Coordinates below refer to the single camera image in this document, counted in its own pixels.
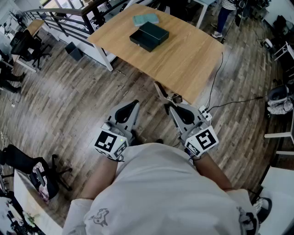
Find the black box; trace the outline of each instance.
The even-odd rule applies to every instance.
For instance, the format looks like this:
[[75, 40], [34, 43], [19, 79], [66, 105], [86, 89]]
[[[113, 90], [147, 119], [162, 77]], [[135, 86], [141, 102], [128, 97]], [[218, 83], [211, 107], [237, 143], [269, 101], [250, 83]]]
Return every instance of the black box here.
[[130, 40], [151, 52], [169, 38], [170, 33], [157, 25], [147, 22], [130, 36]]

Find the wooden floor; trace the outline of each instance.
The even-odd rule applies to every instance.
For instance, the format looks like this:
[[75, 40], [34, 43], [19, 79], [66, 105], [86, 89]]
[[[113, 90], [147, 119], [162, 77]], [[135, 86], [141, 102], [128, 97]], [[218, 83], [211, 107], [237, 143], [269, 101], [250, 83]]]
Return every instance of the wooden floor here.
[[[211, 12], [209, 8], [200, 27], [207, 33], [213, 32], [210, 22], [217, 21], [217, 16], [212, 17]], [[280, 66], [260, 48], [254, 30], [260, 38], [271, 37], [264, 22], [249, 19], [242, 22], [240, 28], [232, 25], [226, 36], [224, 61], [215, 79], [210, 107], [265, 95], [275, 86], [273, 79], [282, 77]], [[174, 124], [166, 116], [150, 77], [119, 58], [113, 62], [113, 72], [88, 56], [75, 62], [66, 53], [65, 43], [45, 33], [40, 33], [40, 37], [53, 46], [52, 57], [42, 60], [42, 70], [37, 73], [16, 65], [16, 75], [27, 72], [22, 97], [12, 108], [7, 94], [10, 100], [18, 100], [20, 96], [1, 92], [0, 130], [9, 134], [12, 143], [29, 156], [49, 160], [52, 154], [58, 154], [58, 170], [73, 168], [64, 175], [73, 191], [61, 188], [51, 203], [65, 218], [70, 200], [79, 196], [99, 162], [93, 144], [111, 107], [138, 99], [141, 108], [136, 131], [140, 138], [145, 143], [162, 138], [167, 145], [176, 145], [178, 140]], [[221, 56], [194, 106], [207, 102], [220, 64]], [[220, 143], [210, 154], [237, 188], [254, 189], [274, 157], [278, 140], [263, 136], [281, 131], [283, 123], [277, 116], [265, 119], [264, 109], [265, 101], [257, 100], [211, 111], [212, 126]]]

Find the black equipment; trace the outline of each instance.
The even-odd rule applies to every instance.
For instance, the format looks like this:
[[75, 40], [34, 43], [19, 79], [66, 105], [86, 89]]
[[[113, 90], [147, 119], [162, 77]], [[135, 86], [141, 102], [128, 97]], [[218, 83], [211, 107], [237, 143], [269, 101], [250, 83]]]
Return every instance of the black equipment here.
[[[53, 198], [58, 193], [59, 187], [57, 183], [60, 183], [68, 191], [72, 190], [71, 187], [67, 187], [66, 184], [60, 179], [60, 175], [65, 172], [71, 172], [72, 168], [58, 173], [54, 163], [55, 158], [57, 158], [57, 155], [52, 155], [52, 168], [49, 168], [47, 162], [42, 157], [31, 158], [13, 145], [8, 145], [7, 148], [0, 151], [0, 164], [7, 164], [8, 166], [20, 170], [25, 174], [30, 174], [29, 177], [36, 189], [44, 183], [43, 178], [46, 177], [49, 199]], [[42, 164], [44, 171], [34, 173], [33, 168], [39, 162]]]
[[43, 56], [51, 56], [49, 53], [44, 53], [46, 48], [50, 45], [45, 46], [41, 50], [42, 42], [38, 39], [34, 39], [28, 30], [24, 32], [17, 32], [15, 37], [12, 39], [10, 45], [13, 47], [11, 53], [14, 55], [20, 55], [24, 61], [33, 62], [33, 67], [35, 67], [36, 61], [38, 62], [38, 69], [40, 68], [40, 59]]
[[245, 8], [248, 0], [246, 0], [246, 2], [244, 0], [228, 0], [228, 1], [233, 3], [237, 8], [237, 13], [235, 16], [235, 23], [239, 27], [241, 20], [242, 20], [242, 12], [244, 11], [244, 8]]

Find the power cord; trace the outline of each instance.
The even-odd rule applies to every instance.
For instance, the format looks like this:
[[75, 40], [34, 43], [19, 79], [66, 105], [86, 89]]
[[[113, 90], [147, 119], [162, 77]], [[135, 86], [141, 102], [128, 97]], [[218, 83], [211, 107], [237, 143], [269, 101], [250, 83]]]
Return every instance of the power cord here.
[[233, 18], [233, 20], [232, 20], [232, 22], [231, 22], [231, 25], [230, 25], [229, 29], [227, 30], [225, 36], [222, 38], [222, 40], [221, 40], [220, 43], [224, 44], [224, 42], [225, 42], [225, 40], [226, 40], [225, 37], [226, 37], [227, 33], [230, 31], [230, 28], [231, 28], [233, 22], [235, 21], [235, 18], [236, 18], [236, 16]]
[[[221, 68], [223, 61], [224, 61], [224, 53], [222, 52], [222, 53], [221, 53], [221, 64], [220, 64], [220, 67], [219, 67], [219, 69]], [[214, 77], [214, 79], [213, 79], [213, 83], [212, 83], [212, 86], [211, 86], [210, 95], [209, 95], [209, 99], [208, 99], [208, 100], [209, 100], [209, 102], [208, 102], [208, 105], [207, 105], [207, 107], [206, 107], [206, 109], [205, 109], [205, 110], [208, 110], [208, 109], [209, 109], [209, 106], [210, 106], [210, 98], [211, 98], [211, 93], [212, 93], [213, 85], [215, 84], [215, 78], [216, 78], [216, 75], [217, 75], [217, 73], [218, 73], [219, 69], [218, 69], [218, 70], [216, 71], [216, 73], [215, 73], [215, 77]]]
[[225, 106], [225, 105], [232, 104], [232, 103], [244, 103], [244, 102], [253, 101], [253, 100], [260, 100], [260, 99], [265, 98], [266, 96], [267, 96], [267, 95], [265, 95], [265, 96], [258, 96], [258, 97], [255, 97], [255, 98], [253, 98], [253, 99], [249, 99], [249, 100], [244, 100], [244, 101], [232, 101], [232, 102], [228, 102], [228, 103], [223, 104], [223, 105], [216, 105], [216, 106], [213, 106], [211, 109], [209, 109], [207, 112], [210, 112], [210, 110], [212, 110], [213, 108], [223, 107], [223, 106]]

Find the office chair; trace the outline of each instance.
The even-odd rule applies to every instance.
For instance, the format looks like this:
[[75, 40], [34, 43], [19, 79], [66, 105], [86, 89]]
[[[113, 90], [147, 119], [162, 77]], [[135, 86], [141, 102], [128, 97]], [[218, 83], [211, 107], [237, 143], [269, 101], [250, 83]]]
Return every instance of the office chair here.
[[10, 45], [13, 47], [11, 50], [11, 53], [14, 55], [20, 55], [21, 58], [24, 61], [32, 61], [33, 67], [35, 67], [35, 63], [38, 62], [37, 68], [41, 70], [40, 68], [40, 59], [43, 56], [50, 56], [49, 53], [44, 53], [44, 51], [47, 49], [47, 47], [51, 47], [51, 45], [45, 46], [43, 49], [42, 47], [42, 41], [38, 39], [34, 39], [30, 32], [28, 30], [25, 30], [24, 32], [17, 32], [13, 40], [11, 41]]
[[[57, 155], [52, 155], [52, 168], [49, 168], [48, 163], [42, 158], [31, 158], [16, 148], [14, 145], [8, 145], [7, 148], [0, 151], [0, 164], [7, 164], [17, 170], [20, 170], [26, 174], [29, 174], [30, 180], [32, 181], [34, 187], [39, 189], [40, 185], [44, 186], [44, 177], [47, 180], [47, 189], [49, 194], [49, 199], [53, 198], [59, 191], [58, 184], [63, 186], [66, 190], [71, 191], [72, 188], [68, 187], [61, 179], [60, 176], [66, 172], [71, 172], [72, 168], [66, 169], [61, 172], [57, 172], [54, 159], [57, 158]], [[37, 173], [33, 172], [34, 166], [37, 163], [41, 163], [44, 169], [43, 172], [40, 172], [36, 169]]]

